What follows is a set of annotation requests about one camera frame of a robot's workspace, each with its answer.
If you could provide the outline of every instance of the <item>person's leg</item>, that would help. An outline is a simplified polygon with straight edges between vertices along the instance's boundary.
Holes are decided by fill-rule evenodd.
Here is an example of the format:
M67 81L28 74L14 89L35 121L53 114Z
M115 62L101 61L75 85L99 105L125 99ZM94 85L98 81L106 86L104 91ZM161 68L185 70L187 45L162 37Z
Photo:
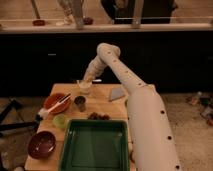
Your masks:
M111 19L115 19L115 0L101 0L101 4Z

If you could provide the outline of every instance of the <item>person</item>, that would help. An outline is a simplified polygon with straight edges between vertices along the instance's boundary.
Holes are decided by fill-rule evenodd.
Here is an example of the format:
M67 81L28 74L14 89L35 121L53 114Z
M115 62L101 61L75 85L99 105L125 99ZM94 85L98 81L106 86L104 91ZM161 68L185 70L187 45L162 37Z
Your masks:
M132 22L135 0L101 0L101 4L115 24ZM141 23L169 23L177 7L174 0L144 0Z
M124 9L127 7L128 0L101 0L101 5L111 19L116 18L116 8Z

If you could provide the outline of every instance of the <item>dark red bowl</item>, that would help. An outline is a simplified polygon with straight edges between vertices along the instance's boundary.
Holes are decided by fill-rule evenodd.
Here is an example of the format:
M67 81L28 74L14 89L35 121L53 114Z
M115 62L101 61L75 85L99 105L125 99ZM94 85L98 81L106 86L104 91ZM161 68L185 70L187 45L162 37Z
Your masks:
M28 154L34 159L44 159L50 156L55 146L55 136L49 131L41 131L31 138Z

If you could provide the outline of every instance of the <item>cup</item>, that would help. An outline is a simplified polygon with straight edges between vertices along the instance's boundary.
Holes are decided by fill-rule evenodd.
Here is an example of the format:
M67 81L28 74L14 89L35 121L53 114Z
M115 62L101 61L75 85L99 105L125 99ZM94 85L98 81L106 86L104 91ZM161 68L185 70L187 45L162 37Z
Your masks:
M83 94L89 94L91 91L92 82L86 82L84 80L77 80L78 86L80 87L80 91Z
M53 118L53 125L62 130L66 129L67 118L65 114L58 114Z
M86 98L84 96L77 96L74 99L74 103L76 104L80 112L83 112L86 110Z

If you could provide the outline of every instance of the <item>screw hole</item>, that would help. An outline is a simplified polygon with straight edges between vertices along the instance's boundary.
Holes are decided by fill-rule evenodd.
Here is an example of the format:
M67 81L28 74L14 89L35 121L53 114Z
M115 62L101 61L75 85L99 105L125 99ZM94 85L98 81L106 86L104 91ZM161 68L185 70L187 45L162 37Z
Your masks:
M171 140L171 139L172 139L172 137L171 137L171 136L168 136L168 137L167 137L167 139L168 139L168 140Z
M180 166L177 165L177 166L175 166L175 168L176 168L177 170L179 170L179 169L180 169Z

